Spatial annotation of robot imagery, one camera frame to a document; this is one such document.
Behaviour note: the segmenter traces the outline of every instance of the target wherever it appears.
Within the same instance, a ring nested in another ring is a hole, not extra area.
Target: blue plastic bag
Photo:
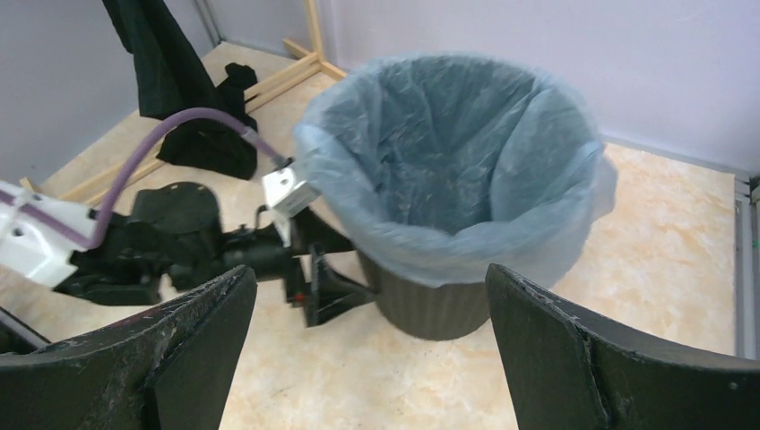
[[[376,59],[309,104],[297,154],[355,246],[431,288],[503,264],[550,288],[614,207],[583,101],[479,55]]]

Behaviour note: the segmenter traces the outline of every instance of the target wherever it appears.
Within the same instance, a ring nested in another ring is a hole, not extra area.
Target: trash bag
[[[373,60],[315,97],[295,138],[354,245],[431,288],[482,283],[492,262],[549,288],[614,207],[583,100],[487,56]]]

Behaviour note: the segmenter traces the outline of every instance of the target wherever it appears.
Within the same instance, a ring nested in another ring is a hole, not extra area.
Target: floor
[[[265,77],[291,60],[228,44],[204,58],[217,82],[229,61]],[[292,153],[293,125],[332,83],[317,75],[256,110],[263,137]],[[154,124],[130,116],[43,186],[59,194],[123,159]],[[555,291],[637,329],[732,354],[734,177],[615,145],[608,155],[619,170],[617,207],[594,225]],[[270,170],[262,162],[258,176]],[[139,189],[179,180],[218,194],[226,229],[252,223],[263,202],[255,180],[166,166],[130,187],[118,209],[128,211]],[[316,208],[337,226],[323,203]],[[331,262],[363,281],[353,254]],[[0,305],[52,340],[140,309],[55,295],[8,272],[0,272]],[[237,369],[222,429],[517,428],[490,322],[460,340],[426,342],[368,305],[306,330],[300,311],[282,302],[280,283],[263,282]]]

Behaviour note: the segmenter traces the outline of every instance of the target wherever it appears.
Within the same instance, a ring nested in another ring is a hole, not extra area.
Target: trash can
[[[373,60],[314,98],[295,137],[378,308],[426,340],[488,319],[492,262],[553,286],[614,206],[617,172],[582,98],[488,56]]]

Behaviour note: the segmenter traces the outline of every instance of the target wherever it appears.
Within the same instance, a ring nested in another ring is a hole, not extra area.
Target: garbage bag liner
[[[295,137],[355,246],[431,288],[482,282],[492,262],[549,288],[614,207],[582,98],[488,56],[372,60],[315,97]]]

